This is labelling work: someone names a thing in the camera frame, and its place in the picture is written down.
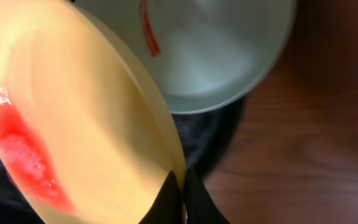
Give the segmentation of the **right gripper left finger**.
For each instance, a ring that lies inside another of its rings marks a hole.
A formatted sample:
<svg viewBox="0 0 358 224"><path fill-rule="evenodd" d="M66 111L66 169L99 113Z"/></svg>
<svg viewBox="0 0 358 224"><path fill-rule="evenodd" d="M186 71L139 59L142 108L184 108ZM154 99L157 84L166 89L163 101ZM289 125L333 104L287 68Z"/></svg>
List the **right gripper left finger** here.
<svg viewBox="0 0 358 224"><path fill-rule="evenodd" d="M154 203L139 224L183 224L181 192L171 170Z"/></svg>

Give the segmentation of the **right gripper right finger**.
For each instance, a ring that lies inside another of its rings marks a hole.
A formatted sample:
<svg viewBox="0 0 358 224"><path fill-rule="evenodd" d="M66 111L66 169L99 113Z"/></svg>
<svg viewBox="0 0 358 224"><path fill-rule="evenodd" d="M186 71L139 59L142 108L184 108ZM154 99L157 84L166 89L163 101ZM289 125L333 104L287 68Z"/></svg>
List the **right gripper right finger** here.
<svg viewBox="0 0 358 224"><path fill-rule="evenodd" d="M185 203L187 224L229 224L192 169L186 175Z"/></svg>

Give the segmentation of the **yellow plate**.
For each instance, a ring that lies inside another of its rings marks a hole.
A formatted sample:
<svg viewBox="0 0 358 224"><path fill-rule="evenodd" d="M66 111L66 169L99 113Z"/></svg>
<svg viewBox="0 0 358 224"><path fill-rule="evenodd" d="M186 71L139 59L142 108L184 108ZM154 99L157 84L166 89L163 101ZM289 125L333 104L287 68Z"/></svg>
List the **yellow plate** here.
<svg viewBox="0 0 358 224"><path fill-rule="evenodd" d="M181 200L186 176L144 66L66 1L0 1L0 158L46 223L139 223L168 173Z"/></svg>

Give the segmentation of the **mint plate with red streak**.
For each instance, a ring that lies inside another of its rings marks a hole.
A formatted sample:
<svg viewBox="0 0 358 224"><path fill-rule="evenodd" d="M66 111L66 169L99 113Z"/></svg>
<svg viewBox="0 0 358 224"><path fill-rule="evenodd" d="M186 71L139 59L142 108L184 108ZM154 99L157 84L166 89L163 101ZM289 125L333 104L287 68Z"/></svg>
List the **mint plate with red streak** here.
<svg viewBox="0 0 358 224"><path fill-rule="evenodd" d="M134 52L174 114L215 110L272 69L295 0L76 0Z"/></svg>

